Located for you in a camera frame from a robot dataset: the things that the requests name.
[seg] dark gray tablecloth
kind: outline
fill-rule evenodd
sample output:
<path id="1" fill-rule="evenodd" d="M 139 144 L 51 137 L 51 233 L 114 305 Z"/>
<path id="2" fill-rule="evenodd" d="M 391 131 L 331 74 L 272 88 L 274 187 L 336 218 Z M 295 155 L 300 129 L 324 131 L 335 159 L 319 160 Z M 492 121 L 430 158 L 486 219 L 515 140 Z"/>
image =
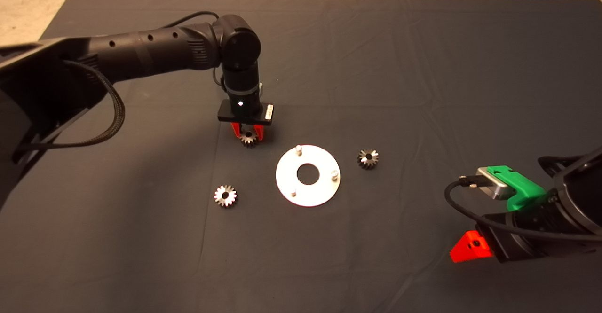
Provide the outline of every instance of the dark gray tablecloth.
<path id="1" fill-rule="evenodd" d="M 443 188 L 602 142 L 597 0 L 67 0 L 44 37 L 152 29 L 200 9 L 262 40 L 267 139 L 217 122 L 211 73 L 117 85 L 110 141 L 49 152 L 0 214 L 2 312 L 599 312 L 602 254 L 453 264 L 473 223 Z M 109 100 L 59 141 L 91 137 Z M 317 208 L 275 183 L 296 144 L 331 152 L 341 186 Z M 376 148 L 374 171 L 357 167 Z M 224 210 L 213 191 L 232 184 Z M 477 191 L 479 212 L 503 210 Z"/>

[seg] black cable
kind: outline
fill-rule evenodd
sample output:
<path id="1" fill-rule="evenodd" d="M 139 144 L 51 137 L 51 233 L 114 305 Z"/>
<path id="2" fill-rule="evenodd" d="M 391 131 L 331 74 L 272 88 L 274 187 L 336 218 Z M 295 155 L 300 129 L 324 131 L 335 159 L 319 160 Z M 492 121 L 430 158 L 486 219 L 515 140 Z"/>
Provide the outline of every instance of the black cable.
<path id="1" fill-rule="evenodd" d="M 193 19 L 197 16 L 205 16 L 205 15 L 213 16 L 213 17 L 215 17 L 215 19 L 220 18 L 220 16 L 217 13 L 212 12 L 212 11 L 198 11 L 193 14 L 187 15 L 186 17 L 182 17 L 182 18 L 176 20 L 175 22 L 171 22 L 170 24 L 163 26 L 163 28 L 172 28 L 172 27 L 176 26 L 177 24 L 182 24 L 183 22 L 186 22 L 189 19 Z"/>
<path id="2" fill-rule="evenodd" d="M 569 167 L 574 162 L 581 159 L 583 156 L 542 156 L 537 159 L 540 167 L 548 174 L 548 176 L 555 176 L 558 172 L 562 171 L 558 164 L 563 165 L 565 168 Z"/>
<path id="3" fill-rule="evenodd" d="M 596 235 L 585 235 L 585 234 L 563 234 L 563 233 L 554 233 L 554 232 L 540 232 L 538 230 L 530 230 L 530 229 L 521 229 L 518 227 L 512 227 L 510 225 L 505 225 L 502 223 L 498 223 L 491 219 L 487 219 L 481 217 L 480 215 L 471 212 L 467 208 L 458 204 L 452 199 L 450 195 L 452 189 L 458 186 L 468 186 L 461 181 L 454 181 L 451 184 L 447 185 L 445 188 L 445 200 L 448 204 L 451 205 L 456 211 L 466 215 L 468 218 L 473 219 L 477 223 L 484 225 L 486 227 L 492 227 L 494 229 L 501 230 L 503 232 L 508 232 L 516 235 L 525 236 L 527 238 L 533 238 L 537 240 L 548 240 L 553 242 L 574 242 L 574 243 L 602 243 L 602 236 Z"/>
<path id="4" fill-rule="evenodd" d="M 94 69 L 93 67 L 75 61 L 64 60 L 63 62 L 67 66 L 86 71 L 87 73 L 91 73 L 107 89 L 108 94 L 112 98 L 113 107 L 115 109 L 115 116 L 113 118 L 112 124 L 103 133 L 97 135 L 92 139 L 67 144 L 55 144 L 53 142 L 22 144 L 18 148 L 19 151 L 81 148 L 83 146 L 99 144 L 100 142 L 106 141 L 112 136 L 114 136 L 119 131 L 119 129 L 123 125 L 123 122 L 125 121 L 125 105 L 123 104 L 123 101 L 119 97 L 119 94 L 117 93 L 111 82 L 107 79 L 107 77 L 103 75 L 103 73 L 101 73 L 97 69 Z"/>
<path id="5" fill-rule="evenodd" d="M 215 82 L 217 86 L 222 86 L 221 82 L 217 80 L 217 76 L 215 75 L 215 67 L 213 68 L 213 82 Z"/>

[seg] gear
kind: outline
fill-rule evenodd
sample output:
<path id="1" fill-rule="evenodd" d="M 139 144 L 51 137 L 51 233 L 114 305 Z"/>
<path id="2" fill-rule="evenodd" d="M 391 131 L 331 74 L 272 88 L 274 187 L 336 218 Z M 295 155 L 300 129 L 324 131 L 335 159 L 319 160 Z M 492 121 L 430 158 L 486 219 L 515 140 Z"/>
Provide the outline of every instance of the gear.
<path id="1" fill-rule="evenodd" d="M 259 138 L 257 137 L 257 135 L 255 133 L 253 133 L 251 131 L 243 130 L 243 131 L 240 131 L 240 141 L 247 148 L 252 148 L 253 146 L 257 145 Z"/>
<path id="2" fill-rule="evenodd" d="M 357 156 L 357 163 L 362 169 L 371 170 L 378 164 L 378 156 L 376 150 L 361 150 Z"/>
<path id="3" fill-rule="evenodd" d="M 222 185 L 215 190 L 215 202 L 221 207 L 232 207 L 236 197 L 236 189 L 230 185 Z"/>

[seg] white disc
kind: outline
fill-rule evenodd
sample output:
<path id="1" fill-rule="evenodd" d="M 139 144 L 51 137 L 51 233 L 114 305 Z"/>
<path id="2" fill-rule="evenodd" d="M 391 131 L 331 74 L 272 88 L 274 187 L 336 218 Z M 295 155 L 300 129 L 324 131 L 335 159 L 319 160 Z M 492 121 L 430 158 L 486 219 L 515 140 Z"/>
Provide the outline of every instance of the white disc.
<path id="1" fill-rule="evenodd" d="M 301 165 L 314 165 L 318 181 L 305 185 L 297 178 Z M 314 145 L 297 145 L 288 150 L 276 166 L 276 184 L 288 201 L 299 206 L 313 207 L 324 204 L 337 193 L 341 172 L 335 158 L 327 150 Z"/>

